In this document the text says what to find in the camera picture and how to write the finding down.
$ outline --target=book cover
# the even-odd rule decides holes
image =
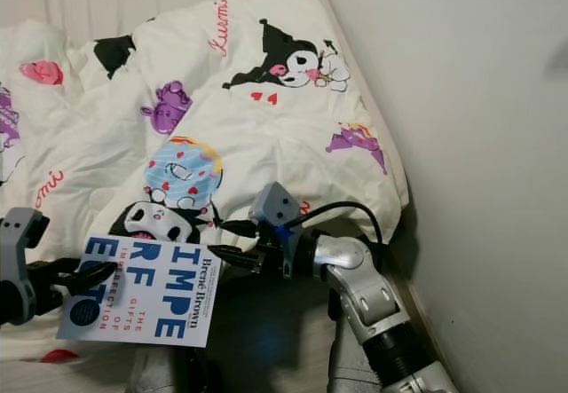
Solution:
[[[205,347],[221,259],[195,244],[99,236],[79,271],[118,264],[105,282],[67,300],[58,338]]]

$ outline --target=black cable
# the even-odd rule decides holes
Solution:
[[[325,213],[326,211],[335,208],[344,208],[344,207],[358,208],[365,211],[365,213],[369,217],[369,220],[371,220],[371,223],[373,224],[373,228],[375,229],[376,240],[381,241],[382,239],[381,228],[379,227],[379,223],[376,221],[376,217],[373,214],[373,211],[371,211],[367,206],[351,200],[339,200],[338,202],[332,202],[331,204],[326,204],[322,207],[316,208],[313,211],[310,211],[308,214],[304,214],[303,216],[299,216],[293,220],[290,220],[289,222],[284,223],[282,226],[279,226],[279,229],[280,228],[291,229],[294,226],[298,226],[299,224],[307,222],[308,220],[314,218],[315,216],[319,216],[320,214]]]

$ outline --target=red heart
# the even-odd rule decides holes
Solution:
[[[276,93],[274,93],[271,96],[269,96],[269,98],[267,100],[270,103],[272,103],[273,105],[276,105],[278,103],[278,95]]]

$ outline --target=bed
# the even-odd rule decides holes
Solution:
[[[287,4],[278,4],[278,1],[286,1]],[[259,6],[270,6],[272,9],[262,11],[268,12],[262,14],[258,10]],[[237,14],[233,14],[233,7],[237,7],[235,10]],[[216,19],[208,27],[196,27],[195,25],[204,19],[204,12],[210,12],[211,17]],[[301,22],[298,23],[295,20],[295,17],[299,18],[297,16],[299,12],[307,19],[302,25],[300,25]],[[36,206],[46,212],[47,216],[50,216],[50,213],[60,215],[62,220],[67,220],[70,226],[61,223],[59,228],[53,227],[52,236],[48,236],[43,248],[35,253],[37,257],[49,259],[63,255],[78,255],[84,236],[91,232],[110,230],[113,233],[123,234],[136,231],[140,223],[138,227],[132,227],[132,223],[128,224],[125,220],[128,220],[129,215],[136,214],[137,210],[143,209],[147,212],[155,208],[156,202],[166,208],[176,208],[177,213],[183,212],[182,210],[200,210],[200,214],[192,216],[192,220],[199,220],[200,226],[196,229],[196,225],[192,224],[191,232],[200,232],[200,240],[205,242],[222,241],[236,244],[237,239],[221,234],[215,229],[214,211],[209,204],[214,202],[215,211],[218,210],[222,217],[246,217],[248,204],[254,193],[259,190],[259,186],[274,179],[280,180],[290,188],[305,205],[306,211],[331,200],[351,198],[372,201],[372,205],[369,206],[374,207],[382,222],[383,241],[388,242],[390,239],[400,210],[408,201],[404,170],[390,133],[375,102],[370,97],[367,85],[357,68],[356,61],[351,55],[327,0],[319,0],[319,2],[317,0],[2,0],[1,28],[12,27],[26,19],[44,21],[58,29],[46,27],[41,23],[30,23],[23,29],[16,30],[15,33],[12,31],[10,35],[12,47],[9,52],[13,54],[13,49],[18,48],[17,45],[22,46],[21,43],[26,42],[32,36],[42,43],[53,40],[53,45],[60,49],[68,63],[68,66],[64,66],[61,62],[55,67],[50,65],[53,58],[13,61],[6,56],[6,51],[4,54],[1,53],[2,47],[0,47],[0,59],[4,57],[4,60],[10,60],[10,63],[4,62],[4,72],[0,75],[0,82],[3,83],[4,95],[8,96],[10,93],[9,97],[12,101],[9,109],[12,114],[9,115],[12,117],[12,124],[13,113],[18,113],[21,124],[21,137],[18,138],[21,142],[20,146],[5,146],[0,153],[3,158],[2,176],[5,181],[0,188],[2,206],[0,211],[4,212],[15,205]],[[232,54],[227,54],[226,31],[231,28],[231,24],[237,26],[235,27],[237,32],[234,34],[239,37],[240,44],[235,47],[236,50],[233,50]],[[179,53],[172,56],[169,51],[160,53],[162,51],[160,46],[163,42],[161,37],[164,31],[167,30],[168,33],[175,35],[180,25],[184,25],[184,34],[186,31],[193,31],[196,36],[203,34],[202,30],[205,29],[205,36],[209,39],[201,44],[208,51],[206,59],[202,57],[206,54],[205,50],[189,51],[183,53],[184,56],[181,57]],[[322,30],[325,34],[320,36],[317,31]],[[129,38],[120,42],[92,41],[125,36]],[[268,49],[269,42],[274,40],[295,47],[284,51],[281,45],[280,50],[271,51]],[[130,42],[136,44],[135,51],[129,49]],[[179,43],[174,41],[171,45],[176,46]],[[131,58],[132,53],[136,53],[135,56],[139,58],[128,59],[126,67],[123,67],[123,64],[116,66],[112,60],[107,60],[105,63],[104,56],[101,58],[98,54],[97,46],[102,49],[99,53],[105,53],[107,51],[105,47],[112,50],[118,46],[122,51],[126,49],[127,58]],[[254,51],[243,50],[255,46]],[[302,83],[302,86],[294,83],[294,81],[300,81],[297,77],[290,80],[292,87],[281,86],[293,70],[285,59],[294,51],[307,51],[308,54],[298,53],[300,60],[310,60],[314,53],[317,54],[316,57],[319,58],[322,66],[327,63],[326,72],[323,72],[325,71],[323,68],[319,69],[323,74],[314,73],[313,75],[316,76],[313,78],[312,74],[306,74],[310,79],[310,88],[304,87],[305,83]],[[272,53],[278,52],[284,52],[284,56],[282,54],[272,56]],[[187,62],[184,65],[179,64],[179,60],[183,58],[194,60],[197,68],[185,71],[185,65],[191,64]],[[42,83],[43,77],[38,74],[38,61],[47,62],[40,68],[47,69],[49,72],[47,81],[51,83]],[[176,67],[179,74],[172,74],[171,67]],[[168,71],[167,74],[156,74],[163,72],[163,69]],[[203,71],[208,72],[205,78]],[[136,77],[136,73],[142,73],[142,75]],[[166,81],[164,79],[166,76],[171,77],[171,81]],[[211,77],[215,77],[215,83],[208,83]],[[57,96],[53,95],[51,88],[53,86],[59,86],[63,89],[62,92]],[[140,92],[124,94],[120,90],[117,91],[119,88],[138,90],[137,87],[141,87]],[[142,135],[145,139],[141,143],[136,142],[140,151],[131,154],[128,153],[129,144],[136,140],[128,134],[124,135],[125,141],[122,145],[125,154],[118,154],[121,161],[126,161],[123,165],[130,163],[127,168],[117,168],[113,161],[106,161],[107,165],[104,166],[104,170],[97,171],[98,174],[94,180],[89,175],[89,180],[81,177],[80,180],[72,183],[70,180],[72,176],[50,165],[49,155],[38,152],[38,149],[43,147],[55,149],[52,153],[59,152],[59,155],[63,155],[57,161],[66,161],[69,157],[65,152],[68,152],[69,148],[75,147],[77,152],[83,149],[83,153],[78,154],[84,159],[92,154],[92,152],[87,152],[87,149],[92,150],[101,146],[120,147],[116,144],[118,142],[115,142],[118,137],[116,135],[107,137],[108,142],[104,144],[99,140],[80,141],[81,143],[74,140],[77,140],[77,136],[88,136],[90,130],[95,130],[91,128],[91,125],[96,125],[100,118],[126,116],[122,113],[102,110],[99,113],[95,112],[92,118],[86,121],[83,115],[76,114],[77,111],[72,111],[71,115],[66,115],[67,117],[57,118],[58,112],[53,108],[60,104],[61,96],[65,98],[64,107],[73,109],[79,107],[75,105],[81,105],[77,102],[83,102],[86,91],[91,93],[90,96],[97,96],[94,98],[97,101],[102,99],[100,96],[107,98],[109,95],[116,95],[119,100],[123,98],[122,103],[116,103],[117,107],[126,105],[139,108],[136,121],[125,118],[122,122],[129,128],[134,126],[132,128],[143,131]],[[314,126],[317,127],[321,123],[320,113],[316,111],[313,114],[305,114],[305,111],[302,112],[303,109],[299,108],[305,107],[302,106],[305,101],[312,102],[310,99],[316,92],[319,94],[313,100],[315,102],[313,107],[322,106],[327,109],[332,107],[328,110],[332,114],[336,114],[336,111],[341,108],[350,107],[352,116],[336,117],[335,126],[330,124],[327,130],[322,129],[321,132],[312,133]],[[173,96],[177,103],[169,103],[167,96]],[[42,102],[46,101],[51,103],[44,105]],[[236,105],[240,112],[238,118],[229,117],[227,121],[226,112],[220,108],[230,105]],[[172,106],[175,106],[174,109],[178,112],[183,112],[184,116],[183,122],[176,121],[175,128],[164,126],[162,119],[156,116],[158,111],[163,113],[168,108],[170,110]],[[243,113],[247,114],[251,107],[254,111],[251,118],[247,118],[246,115],[241,116]],[[33,108],[34,116],[29,115],[30,108]],[[239,125],[239,129],[243,131],[258,128],[257,122],[252,127],[250,125],[250,120],[256,120],[258,117],[258,108],[261,108],[263,113],[274,109],[285,109],[287,112],[279,118],[282,120],[282,123],[278,124],[279,127],[266,123],[266,119],[263,118],[264,133],[267,137],[271,134],[278,134],[275,130],[278,127],[285,130],[295,140],[291,141],[292,143],[287,142],[288,147],[283,145],[272,147],[268,153],[254,153],[251,150],[266,149],[267,146],[273,146],[273,142],[268,141],[264,145],[259,145],[251,136],[244,140],[238,155],[232,157],[236,126]],[[197,115],[205,113],[208,116],[200,118]],[[38,121],[39,114],[43,114],[40,122]],[[73,124],[75,119],[73,116],[77,117],[77,124]],[[304,118],[308,120],[305,126],[292,122]],[[221,125],[220,122],[225,122],[224,130],[218,127]],[[49,140],[46,138],[49,135],[43,131],[45,124],[51,125]],[[72,131],[66,130],[68,124],[73,125]],[[182,124],[187,124],[185,129],[182,128]],[[217,128],[210,130],[218,130],[218,132],[204,137],[203,127],[211,125]],[[64,146],[66,151],[53,147],[52,136],[54,132],[59,131],[58,129],[72,133],[66,142],[67,145]],[[287,157],[287,154],[290,154],[290,149],[292,153],[301,153],[306,146],[311,146],[311,141],[309,143],[303,141],[310,135],[320,136],[317,140],[314,139],[322,151],[318,153],[318,158],[341,155],[337,157],[342,159],[335,161],[335,165],[324,162],[320,169],[315,171],[306,165],[308,164],[306,161],[313,158],[313,154],[310,154],[306,161],[295,164]],[[4,144],[8,139],[7,136],[7,133],[4,133]],[[355,142],[352,140],[362,140],[365,144],[354,145]],[[377,142],[380,143],[379,151],[376,151]],[[357,157],[345,158],[344,155],[347,152],[345,149],[358,152]],[[169,170],[177,179],[188,177],[192,173],[183,171],[183,167],[180,168],[180,165],[184,166],[184,164],[172,164],[170,156],[183,154],[184,156],[178,158],[185,158],[185,155],[190,152],[196,152],[198,155],[193,158],[209,158],[209,165],[198,165],[200,169],[194,170],[193,175],[204,172],[212,180],[207,184],[192,184],[191,187],[185,189],[187,196],[174,194],[170,191],[168,180],[164,180],[162,175],[153,175],[152,169],[157,168],[161,173]],[[257,161],[266,162],[274,155],[277,155],[276,159],[279,161],[275,167],[266,168],[267,163],[256,163]],[[249,171],[241,172],[241,170],[237,177],[229,175],[231,172],[238,171],[231,169],[232,165],[242,167],[246,164],[252,166]],[[335,170],[328,170],[328,167],[332,166],[335,166]],[[346,177],[346,172],[355,174]],[[253,173],[261,173],[261,175],[253,176]],[[115,180],[118,177],[123,177],[123,181],[117,183]],[[69,193],[58,192],[65,186],[66,180],[67,183],[71,183],[68,187]],[[98,188],[97,184],[100,182],[106,187]],[[347,188],[337,186],[335,189],[331,187],[337,183],[351,186]],[[82,191],[88,188],[90,188],[89,193],[82,196]],[[208,190],[208,192],[201,196],[198,192],[201,193],[202,190]],[[140,199],[138,196],[141,193],[146,194],[148,199]],[[379,196],[380,199],[374,200],[375,196]],[[191,199],[189,204],[187,204],[187,197]],[[88,205],[85,204],[85,206],[88,206],[88,211],[77,205],[77,202],[81,200],[87,200]],[[71,208],[70,212],[73,215],[64,216],[65,208]],[[332,216],[350,216],[356,219],[358,217],[352,213],[341,215],[336,213]],[[189,240],[191,232],[188,231],[183,239]],[[246,243],[239,242],[238,245],[243,248],[247,247]],[[44,357],[46,352],[57,349],[58,345],[53,343],[52,339],[57,320],[58,314],[53,314],[39,318],[24,327],[3,328],[0,333],[2,334],[1,358],[11,360],[10,363],[4,364],[3,371],[7,371],[7,368],[16,372],[28,371],[30,365],[41,366],[36,363],[14,362],[14,360],[37,361]],[[105,349],[105,345],[89,344],[88,347],[85,346],[86,349],[82,349],[81,346],[74,347],[74,352],[81,357],[83,354],[90,357],[96,356],[98,350],[104,350],[105,356],[108,356],[108,349]],[[116,353],[121,355],[127,351],[119,349]],[[38,367],[37,371],[51,370],[46,370],[44,365],[41,368]]]

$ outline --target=cartoon print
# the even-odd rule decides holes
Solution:
[[[152,127],[160,134],[171,134],[179,124],[185,112],[192,105],[192,100],[185,94],[179,81],[166,83],[156,90],[158,103],[153,108],[142,107],[140,112],[150,118]]]
[[[63,71],[56,62],[49,60],[24,63],[20,66],[20,72],[36,83],[47,85],[59,85],[63,83]]]
[[[207,222],[194,209],[167,208],[156,202],[140,201],[129,205],[114,221],[111,235],[146,240],[199,243],[197,226]]]
[[[383,169],[383,174],[386,176],[387,169],[384,165],[383,150],[379,146],[379,141],[371,136],[368,128],[363,124],[348,124],[347,129],[342,127],[341,134],[334,134],[331,137],[331,143],[326,147],[326,152],[332,153],[339,149],[347,149],[354,146],[370,151],[371,156],[379,163],[381,169]]]
[[[221,158],[213,149],[191,138],[174,137],[148,163],[146,192],[168,208],[204,214],[222,177]]]
[[[346,91],[350,78],[347,66],[329,40],[325,40],[327,52],[318,50],[315,44],[295,40],[277,27],[262,19],[263,64],[247,73],[236,74],[223,88],[230,89],[243,83],[275,83],[285,87],[303,87],[313,83],[317,87],[329,87],[334,91]]]
[[[20,138],[18,120],[20,115],[12,110],[10,92],[0,83],[0,152],[12,147],[12,142]]]
[[[105,67],[108,79],[112,79],[116,69],[126,64],[130,51],[136,46],[131,35],[117,36],[115,38],[102,38],[97,40],[93,51],[100,64]]]

